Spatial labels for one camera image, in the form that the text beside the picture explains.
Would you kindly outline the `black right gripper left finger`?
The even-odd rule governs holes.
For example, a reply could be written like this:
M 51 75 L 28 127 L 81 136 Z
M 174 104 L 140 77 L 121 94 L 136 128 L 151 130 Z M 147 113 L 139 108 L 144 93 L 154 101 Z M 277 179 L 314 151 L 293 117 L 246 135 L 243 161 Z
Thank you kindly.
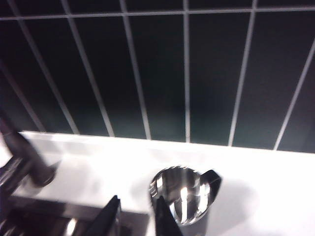
M 85 231 L 86 236 L 119 236 L 121 201 L 114 195 Z

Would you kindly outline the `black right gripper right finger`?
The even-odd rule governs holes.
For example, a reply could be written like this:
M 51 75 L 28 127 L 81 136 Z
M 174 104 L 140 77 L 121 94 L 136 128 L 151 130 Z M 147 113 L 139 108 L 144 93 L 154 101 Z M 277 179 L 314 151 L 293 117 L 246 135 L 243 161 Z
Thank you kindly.
M 163 196 L 155 204 L 155 230 L 157 236 L 183 236 Z

